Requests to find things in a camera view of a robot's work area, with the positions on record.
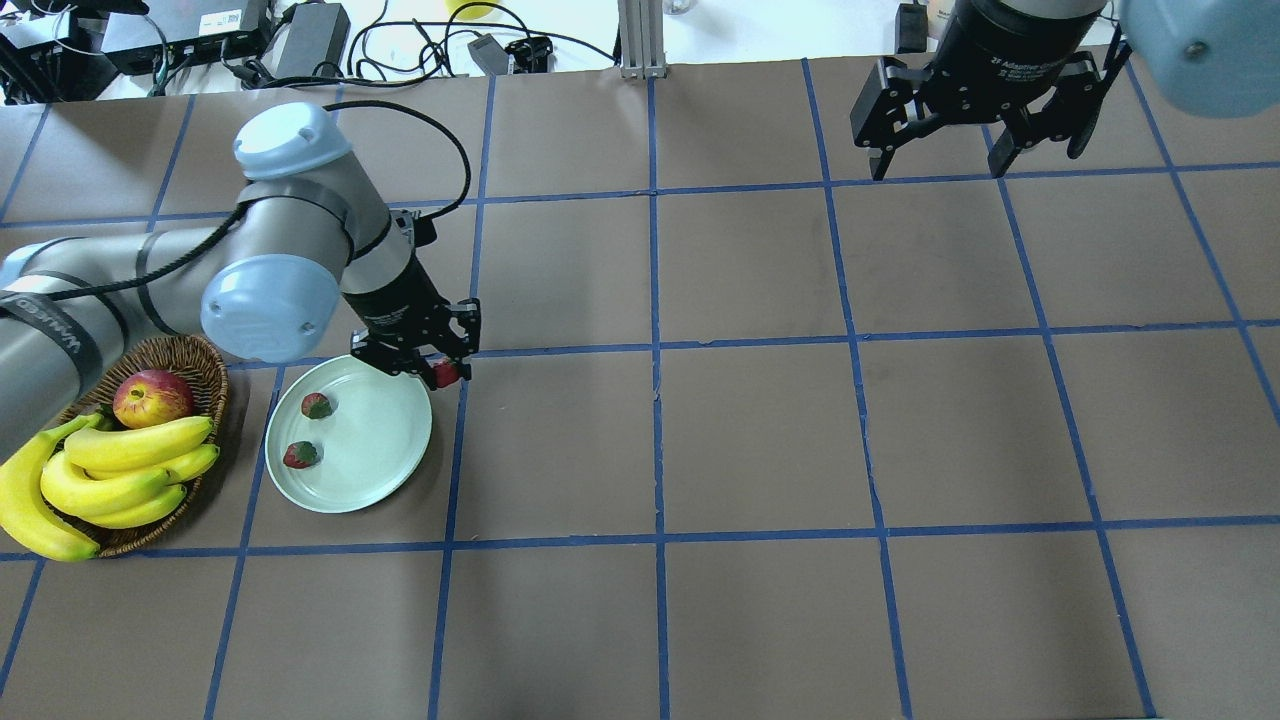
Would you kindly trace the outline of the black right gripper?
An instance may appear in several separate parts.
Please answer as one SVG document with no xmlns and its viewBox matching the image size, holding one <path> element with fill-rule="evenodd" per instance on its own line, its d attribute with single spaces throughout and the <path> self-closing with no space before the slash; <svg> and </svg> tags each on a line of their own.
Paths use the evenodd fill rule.
<svg viewBox="0 0 1280 720">
<path fill-rule="evenodd" d="M 1105 5 L 956 1 L 928 67 L 878 58 L 850 110 L 854 143 L 867 151 L 870 178 L 882 181 L 899 149 L 936 132 L 936 115 L 947 124 L 984 124 L 1002 111 L 1005 131 L 987 158 L 995 178 L 1042 141 L 1065 141 L 1068 156 L 1079 158 L 1126 65 L 1124 50 L 1107 54 L 1103 73 L 1091 53 L 1075 53 Z M 1052 86 L 1042 109 L 1023 108 Z"/>
</svg>

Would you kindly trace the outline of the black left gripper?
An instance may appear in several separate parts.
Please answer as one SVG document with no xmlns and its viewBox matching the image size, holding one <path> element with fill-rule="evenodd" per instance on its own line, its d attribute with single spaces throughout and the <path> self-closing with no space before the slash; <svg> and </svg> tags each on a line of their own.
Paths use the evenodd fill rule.
<svg viewBox="0 0 1280 720">
<path fill-rule="evenodd" d="M 429 219 L 390 210 L 381 234 L 347 265 L 346 302 L 364 323 L 351 333 L 349 355 L 388 375 L 419 377 L 447 356 L 458 378 L 471 380 L 480 300 L 451 304 L 440 295 L 419 259 L 419 231 L 426 241 L 435 238 Z"/>
</svg>

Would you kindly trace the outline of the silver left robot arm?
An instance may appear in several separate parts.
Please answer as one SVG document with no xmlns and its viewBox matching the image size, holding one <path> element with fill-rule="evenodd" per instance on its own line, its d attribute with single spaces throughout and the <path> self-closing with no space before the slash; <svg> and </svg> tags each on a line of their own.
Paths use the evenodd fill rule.
<svg viewBox="0 0 1280 720">
<path fill-rule="evenodd" d="M 682 447 L 710 460 L 841 470 L 887 452 L 878 398 L 922 382 L 906 357 L 931 331 L 861 327 L 855 232 L 910 242 L 909 184 L 838 177 L 820 78 L 856 97 L 872 56 L 474 79 L 481 145 L 465 199 L 387 201 L 360 147 L 252 182 L 209 225 L 65 236 L 20 250 L 3 288 L 3 457 L 90 405 L 141 343 L 196 336 L 252 366 L 353 359 L 372 297 L 411 332 L 411 368 L 367 364 L 321 387 L 310 421 L 285 389 L 260 420 L 209 420 L 269 465 L 314 443 L 320 464 L 376 479 L 398 451 L 524 470 L 584 460 L 605 478 Z"/>
</svg>

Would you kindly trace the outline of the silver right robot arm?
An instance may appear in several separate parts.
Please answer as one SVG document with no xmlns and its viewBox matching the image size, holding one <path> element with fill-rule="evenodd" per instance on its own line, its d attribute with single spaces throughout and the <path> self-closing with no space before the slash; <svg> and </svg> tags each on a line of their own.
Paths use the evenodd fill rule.
<svg viewBox="0 0 1280 720">
<path fill-rule="evenodd" d="M 1001 123 L 989 172 L 1020 152 L 1087 149 L 1102 104 L 1139 56 L 1164 97 L 1196 117 L 1252 117 L 1277 104 L 1275 1 L 1120 1 L 1107 53 L 1082 50 L 1102 1 L 959 1 L 925 68 L 928 126 Z"/>
</svg>

